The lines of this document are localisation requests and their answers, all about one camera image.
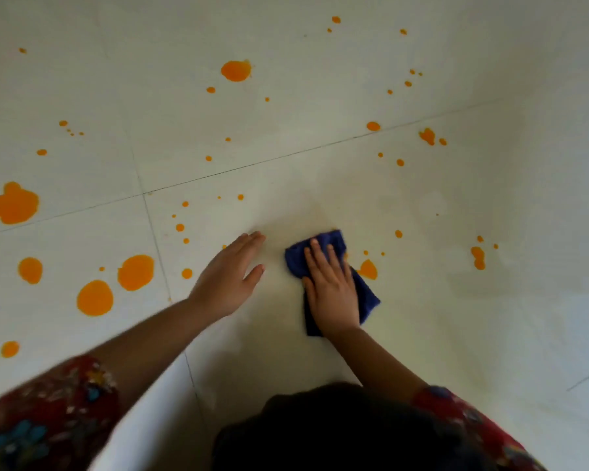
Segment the person's left forearm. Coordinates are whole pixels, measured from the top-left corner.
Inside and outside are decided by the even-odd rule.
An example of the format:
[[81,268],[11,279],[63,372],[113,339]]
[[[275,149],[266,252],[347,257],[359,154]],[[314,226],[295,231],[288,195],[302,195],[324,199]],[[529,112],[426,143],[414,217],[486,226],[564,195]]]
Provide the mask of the person's left forearm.
[[91,349],[88,355],[103,365],[116,384],[121,415],[217,319],[203,302],[187,298]]

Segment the orange liquid spill spots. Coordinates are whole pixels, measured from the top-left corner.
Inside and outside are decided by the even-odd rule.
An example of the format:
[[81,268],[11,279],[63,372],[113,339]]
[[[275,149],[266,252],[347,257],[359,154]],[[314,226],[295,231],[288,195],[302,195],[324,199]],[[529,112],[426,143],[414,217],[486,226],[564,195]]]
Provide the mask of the orange liquid spill spots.
[[[209,229],[257,201],[284,241],[346,226],[389,242],[400,216],[448,269],[470,269],[485,240],[487,277],[514,251],[506,164],[517,122],[478,120],[514,94],[530,61],[589,64],[589,16],[556,43],[514,0],[0,0],[0,345],[20,362],[78,326],[137,321],[162,302],[162,242],[198,267]],[[146,299],[155,293],[154,300]]]

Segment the red floral garment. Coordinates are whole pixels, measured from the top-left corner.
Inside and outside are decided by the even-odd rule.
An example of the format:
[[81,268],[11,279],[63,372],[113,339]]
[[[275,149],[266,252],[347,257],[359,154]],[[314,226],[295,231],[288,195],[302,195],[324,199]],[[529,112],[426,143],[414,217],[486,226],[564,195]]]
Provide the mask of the red floral garment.
[[[0,471],[86,471],[122,418],[112,375],[71,358],[0,397]],[[447,388],[409,404],[348,382],[278,394],[223,427],[210,471],[547,471]]]

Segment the person's right forearm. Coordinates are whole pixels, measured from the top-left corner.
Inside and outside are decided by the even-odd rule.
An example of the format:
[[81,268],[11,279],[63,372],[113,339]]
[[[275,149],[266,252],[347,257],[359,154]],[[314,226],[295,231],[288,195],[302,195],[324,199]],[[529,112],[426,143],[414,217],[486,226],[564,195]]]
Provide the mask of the person's right forearm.
[[429,384],[392,356],[358,325],[324,332],[364,388],[411,403]]

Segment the person's right hand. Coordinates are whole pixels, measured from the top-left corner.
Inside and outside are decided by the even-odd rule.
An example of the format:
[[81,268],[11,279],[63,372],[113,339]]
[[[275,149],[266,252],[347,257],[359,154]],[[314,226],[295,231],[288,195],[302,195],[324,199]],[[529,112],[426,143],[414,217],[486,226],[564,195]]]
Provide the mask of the person's right hand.
[[[357,295],[348,295],[342,290],[342,263],[339,262],[334,248],[329,245],[325,253],[335,274],[336,284],[315,285],[318,295],[318,306],[312,316],[324,336],[343,326],[361,327]],[[310,272],[310,246],[305,248],[305,259]]]

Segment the person's left hand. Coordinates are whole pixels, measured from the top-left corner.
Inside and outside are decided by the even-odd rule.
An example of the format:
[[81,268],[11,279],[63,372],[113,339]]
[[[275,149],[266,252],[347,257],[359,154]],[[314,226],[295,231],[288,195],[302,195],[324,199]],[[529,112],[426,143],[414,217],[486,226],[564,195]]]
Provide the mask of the person's left hand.
[[233,314],[250,297],[243,278],[252,265],[266,236],[260,231],[243,234],[222,249],[201,273],[188,300],[188,311],[202,328]]

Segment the blue cleaning cloth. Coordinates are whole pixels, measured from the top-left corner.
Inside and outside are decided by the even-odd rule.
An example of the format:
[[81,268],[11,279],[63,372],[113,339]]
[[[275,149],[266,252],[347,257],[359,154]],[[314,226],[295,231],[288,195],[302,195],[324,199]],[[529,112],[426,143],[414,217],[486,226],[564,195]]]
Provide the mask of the blue cleaning cloth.
[[[331,245],[337,255],[340,263],[346,257],[347,246],[340,230],[332,230],[318,234],[315,239],[318,241],[322,251],[327,252],[327,247]],[[311,277],[309,268],[305,259],[305,248],[310,246],[311,239],[302,240],[296,244],[287,247],[284,250],[284,260],[290,273],[301,279],[303,277]],[[380,305],[381,301],[372,292],[369,286],[362,279],[361,275],[354,269],[351,269],[355,290],[358,297],[359,304],[359,319],[360,324],[363,324],[368,318],[373,309]],[[310,304],[306,295],[303,293],[303,315],[305,319],[305,331],[309,337],[322,337],[323,334],[316,324]]]

